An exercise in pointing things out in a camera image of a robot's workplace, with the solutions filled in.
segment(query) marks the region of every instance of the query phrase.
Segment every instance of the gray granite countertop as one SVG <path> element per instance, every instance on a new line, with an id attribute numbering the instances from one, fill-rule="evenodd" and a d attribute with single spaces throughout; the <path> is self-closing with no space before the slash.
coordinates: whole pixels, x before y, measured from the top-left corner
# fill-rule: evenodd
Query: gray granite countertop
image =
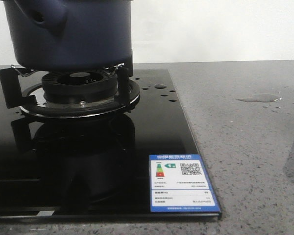
<path id="1" fill-rule="evenodd" d="M 191 223 L 4 223 L 0 235 L 294 235 L 294 61 L 135 64 L 134 68 L 170 71 L 223 218 Z M 282 99 L 237 100 L 254 94 Z"/>

